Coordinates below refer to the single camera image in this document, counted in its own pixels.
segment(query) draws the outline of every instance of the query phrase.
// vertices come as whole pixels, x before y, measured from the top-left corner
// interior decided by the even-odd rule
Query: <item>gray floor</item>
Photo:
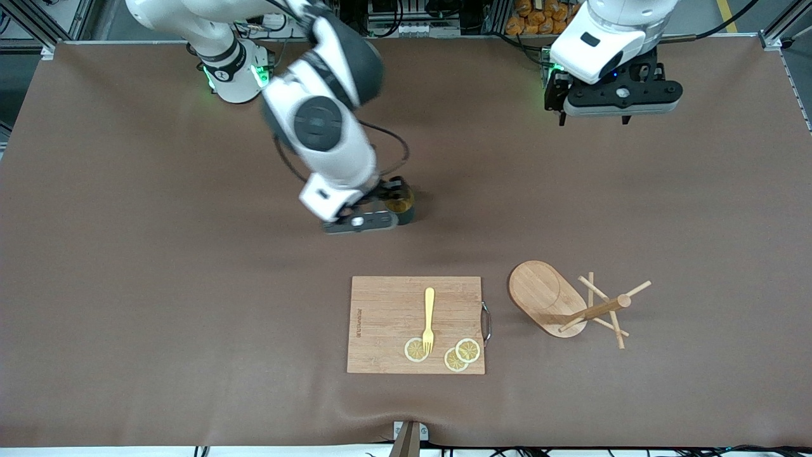
[[[735,14],[749,0],[728,0]],[[766,27],[791,0],[764,0],[737,22],[740,33]],[[812,24],[812,17],[805,18]],[[682,0],[676,8],[667,33],[701,33],[720,24],[722,15],[716,0]],[[111,41],[167,41],[180,37],[154,32],[138,24],[129,14],[124,0],[106,0],[93,38]],[[801,100],[812,107],[812,36],[803,37],[787,50],[786,60]],[[0,54],[0,120],[14,123],[39,56]]]

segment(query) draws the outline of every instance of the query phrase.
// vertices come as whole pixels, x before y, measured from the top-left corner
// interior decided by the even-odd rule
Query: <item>wooden cutting board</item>
[[[425,327],[425,288],[435,291],[434,350],[415,363],[404,347]],[[354,276],[347,354],[349,373],[485,374],[482,342],[482,279],[477,276]],[[444,356],[463,338],[479,343],[482,353],[454,373]]]

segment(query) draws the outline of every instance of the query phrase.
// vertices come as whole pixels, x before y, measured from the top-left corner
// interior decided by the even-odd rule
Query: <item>table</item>
[[[375,442],[394,420],[449,446],[812,445],[812,138],[777,53],[662,46],[676,111],[559,128],[501,41],[375,44],[358,115],[411,145],[418,213],[352,236],[320,233],[259,102],[208,94],[182,46],[40,64],[0,166],[0,445]],[[582,293],[652,280],[627,349],[538,329],[507,293],[528,259]],[[347,374],[354,275],[481,276],[487,374]]]

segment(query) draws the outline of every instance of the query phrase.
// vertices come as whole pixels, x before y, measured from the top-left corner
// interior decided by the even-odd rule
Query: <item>fork handle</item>
[[[425,288],[425,327],[431,329],[431,317],[434,315],[434,288]]]

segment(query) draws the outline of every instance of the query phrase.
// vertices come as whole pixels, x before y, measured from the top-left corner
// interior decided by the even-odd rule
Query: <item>fork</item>
[[[423,330],[423,352],[431,354],[434,349],[434,332],[431,331],[431,316],[434,314],[434,289],[425,288],[425,330]]]

